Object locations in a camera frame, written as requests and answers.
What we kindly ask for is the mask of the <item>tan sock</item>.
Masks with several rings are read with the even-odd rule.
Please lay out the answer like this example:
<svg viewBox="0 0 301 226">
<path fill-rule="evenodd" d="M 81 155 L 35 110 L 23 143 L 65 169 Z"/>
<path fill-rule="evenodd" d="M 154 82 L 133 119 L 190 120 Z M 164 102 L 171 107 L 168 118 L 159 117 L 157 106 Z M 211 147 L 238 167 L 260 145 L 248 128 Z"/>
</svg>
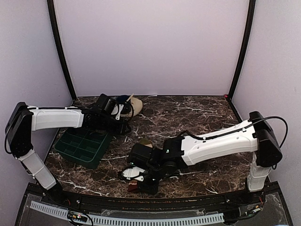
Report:
<svg viewBox="0 0 301 226">
<path fill-rule="evenodd" d="M 90 135 L 92 135 L 92 134 L 98 134 L 99 136 L 101 136 L 101 135 L 104 135 L 104 134 L 106 134 L 106 132 L 105 131 L 91 131 L 90 132 Z"/>
</svg>

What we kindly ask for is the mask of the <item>green plastic divided tray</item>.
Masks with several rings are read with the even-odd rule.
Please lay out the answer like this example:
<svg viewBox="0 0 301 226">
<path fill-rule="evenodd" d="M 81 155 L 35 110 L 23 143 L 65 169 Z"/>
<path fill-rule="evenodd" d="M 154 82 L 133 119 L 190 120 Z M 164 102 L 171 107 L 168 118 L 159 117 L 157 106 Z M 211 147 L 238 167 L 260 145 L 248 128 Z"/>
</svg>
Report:
<svg viewBox="0 0 301 226">
<path fill-rule="evenodd" d="M 63 158 L 88 169 L 96 169 L 104 156 L 112 136 L 108 133 L 90 135 L 93 130 L 68 128 L 56 142 L 54 149 Z"/>
</svg>

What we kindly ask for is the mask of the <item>striped brown red sock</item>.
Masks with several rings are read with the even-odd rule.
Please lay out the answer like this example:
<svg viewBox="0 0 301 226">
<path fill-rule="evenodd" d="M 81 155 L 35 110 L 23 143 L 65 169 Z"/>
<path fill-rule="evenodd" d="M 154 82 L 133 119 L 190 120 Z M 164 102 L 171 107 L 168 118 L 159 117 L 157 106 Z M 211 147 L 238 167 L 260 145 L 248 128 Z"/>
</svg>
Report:
<svg viewBox="0 0 301 226">
<path fill-rule="evenodd" d="M 127 191 L 130 193 L 137 192 L 138 191 L 138 181 L 136 181 L 136 180 L 130 181 L 128 183 Z"/>
</svg>

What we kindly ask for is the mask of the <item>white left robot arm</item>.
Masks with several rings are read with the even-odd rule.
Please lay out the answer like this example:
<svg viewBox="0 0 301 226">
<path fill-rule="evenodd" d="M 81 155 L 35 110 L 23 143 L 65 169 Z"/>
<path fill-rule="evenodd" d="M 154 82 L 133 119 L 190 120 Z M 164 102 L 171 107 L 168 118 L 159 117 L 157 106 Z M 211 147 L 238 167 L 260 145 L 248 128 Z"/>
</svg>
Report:
<svg viewBox="0 0 301 226">
<path fill-rule="evenodd" d="M 123 104 L 93 103 L 88 107 L 35 107 L 19 102 L 5 128 L 4 150 L 21 162 L 56 205 L 66 202 L 61 185 L 34 151 L 32 132 L 53 128 L 89 128 L 114 135 L 131 131 L 129 119 L 121 116 Z"/>
</svg>

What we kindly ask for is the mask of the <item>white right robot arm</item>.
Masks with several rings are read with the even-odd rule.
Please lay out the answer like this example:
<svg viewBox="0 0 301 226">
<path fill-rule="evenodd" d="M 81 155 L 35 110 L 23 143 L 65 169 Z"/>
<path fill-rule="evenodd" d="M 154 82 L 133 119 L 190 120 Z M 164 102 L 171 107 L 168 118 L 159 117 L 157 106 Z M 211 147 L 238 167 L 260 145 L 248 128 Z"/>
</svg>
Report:
<svg viewBox="0 0 301 226">
<path fill-rule="evenodd" d="M 193 135 L 187 130 L 166 139 L 161 149 L 140 143 L 133 145 L 128 167 L 122 170 L 123 180 L 137 182 L 137 189 L 156 194 L 160 180 L 176 171 L 200 162 L 236 153 L 252 153 L 253 159 L 246 179 L 247 189 L 240 193 L 240 200 L 250 204 L 264 188 L 266 177 L 282 160 L 281 147 L 268 120 L 279 116 L 263 117 L 258 111 L 249 119 L 232 127 L 203 135 Z"/>
</svg>

